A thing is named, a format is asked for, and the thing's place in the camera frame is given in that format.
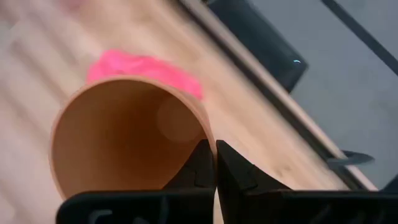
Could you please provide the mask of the orange plastic cup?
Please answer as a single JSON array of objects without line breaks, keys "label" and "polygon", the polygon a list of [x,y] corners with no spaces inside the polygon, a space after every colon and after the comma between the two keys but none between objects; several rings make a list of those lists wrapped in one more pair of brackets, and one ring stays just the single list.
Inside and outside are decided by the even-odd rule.
[{"label": "orange plastic cup", "polygon": [[216,143],[203,105],[157,80],[115,76],[72,95],[52,128],[50,166],[60,195],[158,190],[197,144]]}]

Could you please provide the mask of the bright pink cloth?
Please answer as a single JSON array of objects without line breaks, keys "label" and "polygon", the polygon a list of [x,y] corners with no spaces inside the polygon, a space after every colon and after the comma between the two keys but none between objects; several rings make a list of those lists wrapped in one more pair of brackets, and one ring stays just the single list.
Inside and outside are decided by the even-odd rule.
[{"label": "bright pink cloth", "polygon": [[115,75],[135,75],[158,80],[198,99],[203,98],[200,82],[189,73],[165,60],[145,55],[133,55],[120,50],[107,50],[90,65],[86,82]]}]

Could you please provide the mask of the black lit computer tower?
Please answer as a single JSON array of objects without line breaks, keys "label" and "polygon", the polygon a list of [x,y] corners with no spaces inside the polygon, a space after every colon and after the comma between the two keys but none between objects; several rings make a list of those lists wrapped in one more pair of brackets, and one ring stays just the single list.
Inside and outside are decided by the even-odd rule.
[{"label": "black lit computer tower", "polygon": [[249,0],[203,2],[287,92],[294,89],[308,63]]}]

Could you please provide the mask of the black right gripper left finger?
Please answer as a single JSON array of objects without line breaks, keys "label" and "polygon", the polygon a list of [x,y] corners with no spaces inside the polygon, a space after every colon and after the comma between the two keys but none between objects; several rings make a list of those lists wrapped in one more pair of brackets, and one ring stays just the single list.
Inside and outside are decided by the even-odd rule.
[{"label": "black right gripper left finger", "polygon": [[91,191],[68,198],[56,224],[213,224],[215,165],[201,140],[160,190]]}]

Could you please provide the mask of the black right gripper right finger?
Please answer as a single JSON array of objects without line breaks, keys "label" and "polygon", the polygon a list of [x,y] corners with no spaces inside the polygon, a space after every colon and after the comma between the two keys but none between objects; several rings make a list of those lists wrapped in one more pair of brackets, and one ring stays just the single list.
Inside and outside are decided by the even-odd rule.
[{"label": "black right gripper right finger", "polygon": [[398,192],[292,190],[216,142],[224,224],[398,224]]}]

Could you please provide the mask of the dark grey curved foot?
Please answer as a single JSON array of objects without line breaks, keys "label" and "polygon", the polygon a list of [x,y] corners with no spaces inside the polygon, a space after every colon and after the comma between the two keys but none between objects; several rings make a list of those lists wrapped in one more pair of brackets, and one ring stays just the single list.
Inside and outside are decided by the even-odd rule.
[{"label": "dark grey curved foot", "polygon": [[375,160],[373,156],[361,152],[343,151],[343,153],[345,155],[344,158],[329,158],[326,163],[330,167],[356,166]]}]

